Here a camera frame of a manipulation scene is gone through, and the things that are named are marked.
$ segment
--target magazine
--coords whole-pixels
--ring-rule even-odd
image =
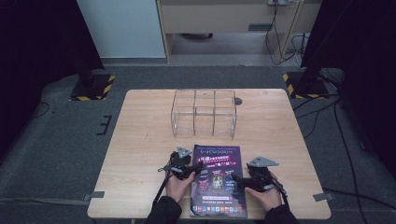
[[[242,176],[240,147],[194,146],[192,163],[204,162],[191,183],[191,217],[247,218],[245,191],[231,174]]]

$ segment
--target person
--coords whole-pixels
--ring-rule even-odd
[[[169,178],[166,184],[166,196],[155,204],[151,210],[145,224],[175,224],[181,215],[181,207],[178,204],[186,194],[187,187],[195,178],[192,172],[189,178],[179,180],[174,175]],[[289,208],[282,204],[280,193],[277,189],[268,189],[265,192],[258,192],[254,189],[245,188],[245,192],[256,198],[266,212],[264,222],[266,224],[297,224],[299,223]]]

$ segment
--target gray carpet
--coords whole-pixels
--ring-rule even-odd
[[[37,106],[34,117],[0,167],[0,199],[80,201],[84,194],[92,192],[128,90],[286,89],[282,74],[298,69],[280,66],[135,66],[108,67],[106,70],[116,78],[109,95],[102,101],[69,101],[77,76],[51,83],[44,89],[43,104]],[[328,89],[335,93],[330,85]],[[296,117],[321,109],[336,99],[337,96],[313,100],[297,109]],[[290,99],[290,102],[296,107],[304,100]],[[361,150],[347,114],[339,105],[336,108],[356,173],[359,193],[396,206],[395,179],[373,152]],[[97,135],[104,130],[104,126],[101,126],[107,121],[104,116],[112,116],[112,120],[106,135]],[[322,187],[355,192],[346,149],[335,121],[334,107],[320,112],[316,123],[315,117],[316,114],[312,114],[298,119],[298,122],[304,136],[315,127],[305,142]],[[329,201],[332,209],[330,219],[301,220],[301,223],[363,223],[356,197],[342,193],[334,195],[336,199]],[[367,199],[361,199],[361,206],[368,223],[395,223],[395,210]],[[87,208],[87,205],[0,203],[0,223],[93,223],[87,216]],[[100,219],[97,222],[131,223],[131,220]]]

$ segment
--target hand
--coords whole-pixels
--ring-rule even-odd
[[[271,176],[276,179],[276,176],[272,172]],[[282,204],[282,201],[280,199],[280,192],[277,191],[276,188],[268,189],[265,192],[258,192],[254,189],[245,188],[245,191],[259,200],[265,212],[268,212],[272,208],[276,208]]]
[[[194,178],[195,172],[192,172],[189,178],[185,180],[179,180],[177,177],[172,175],[166,184],[166,195],[173,198],[177,203],[180,202],[180,200],[186,194],[187,187],[194,180]]]

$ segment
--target white cabinet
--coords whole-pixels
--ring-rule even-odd
[[[101,58],[165,58],[155,0],[78,0]]]

